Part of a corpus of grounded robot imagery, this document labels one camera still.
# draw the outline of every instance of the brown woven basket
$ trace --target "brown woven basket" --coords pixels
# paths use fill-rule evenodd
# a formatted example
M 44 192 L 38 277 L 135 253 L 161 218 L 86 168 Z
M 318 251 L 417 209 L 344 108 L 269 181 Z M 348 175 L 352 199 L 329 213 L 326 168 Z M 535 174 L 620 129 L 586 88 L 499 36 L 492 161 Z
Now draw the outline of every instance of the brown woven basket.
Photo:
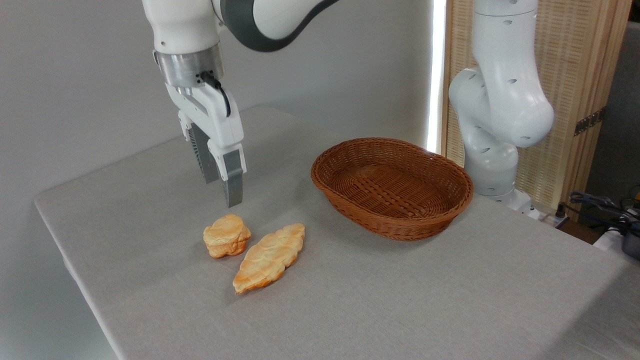
M 345 217 L 403 241 L 442 232 L 469 205 L 474 189 L 453 161 L 388 138 L 349 140 L 324 151 L 311 179 Z

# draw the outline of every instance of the bread roll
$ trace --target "bread roll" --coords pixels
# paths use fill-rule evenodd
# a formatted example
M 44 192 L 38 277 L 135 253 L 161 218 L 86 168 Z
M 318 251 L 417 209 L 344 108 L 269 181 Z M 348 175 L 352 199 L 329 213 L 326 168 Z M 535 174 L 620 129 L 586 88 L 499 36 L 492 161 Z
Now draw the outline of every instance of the bread roll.
M 251 231 L 244 225 L 241 217 L 233 214 L 216 220 L 212 226 L 204 229 L 204 243 L 212 258 L 225 255 L 238 255 L 246 249 L 246 241 Z
M 236 295 L 278 280 L 284 269 L 296 261 L 304 238 L 305 226 L 293 224 L 268 234 L 252 246 L 233 282 Z

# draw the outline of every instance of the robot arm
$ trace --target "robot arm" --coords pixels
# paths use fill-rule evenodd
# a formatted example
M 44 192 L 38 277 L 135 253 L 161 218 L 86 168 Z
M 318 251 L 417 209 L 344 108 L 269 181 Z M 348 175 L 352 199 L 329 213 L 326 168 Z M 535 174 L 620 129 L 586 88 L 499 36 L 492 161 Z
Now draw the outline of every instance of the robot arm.
M 554 120 L 534 57 L 537 11 L 538 0 L 476 0 L 472 48 L 479 67 L 461 71 L 449 87 L 476 192 L 522 213 L 532 206 L 515 189 L 516 147 L 540 142 Z
M 289 45 L 337 0 L 142 0 L 154 31 L 154 58 L 178 106 L 182 132 L 207 183 L 223 181 L 227 206 L 242 202 L 246 163 L 238 107 L 224 75 L 218 23 L 245 46 L 276 51 Z

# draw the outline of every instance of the white wall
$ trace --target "white wall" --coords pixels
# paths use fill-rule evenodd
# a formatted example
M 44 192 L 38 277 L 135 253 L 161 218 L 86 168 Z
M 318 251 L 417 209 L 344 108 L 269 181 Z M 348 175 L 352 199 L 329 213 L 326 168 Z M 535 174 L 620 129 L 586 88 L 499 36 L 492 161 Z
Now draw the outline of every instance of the white wall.
M 430 11 L 421 0 L 343 0 L 276 54 L 224 33 L 223 84 L 242 108 L 267 103 L 353 136 L 421 143 Z M 0 359 L 113 357 L 33 197 L 180 136 L 151 50 L 139 1 L 2 3 Z

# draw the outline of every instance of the gray tablecloth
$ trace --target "gray tablecloth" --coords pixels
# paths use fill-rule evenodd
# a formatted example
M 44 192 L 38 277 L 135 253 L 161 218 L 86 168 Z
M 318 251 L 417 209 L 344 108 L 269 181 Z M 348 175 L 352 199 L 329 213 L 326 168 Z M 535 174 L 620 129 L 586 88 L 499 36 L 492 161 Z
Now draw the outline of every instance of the gray tablecloth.
M 341 140 L 271 108 L 243 113 L 244 202 L 225 207 L 176 139 L 36 199 L 123 359 L 639 359 L 640 269 L 476 196 L 405 243 L 339 215 L 309 170 Z M 307 226 L 298 261 L 246 295 L 244 254 L 212 259 L 229 213 L 250 245 Z

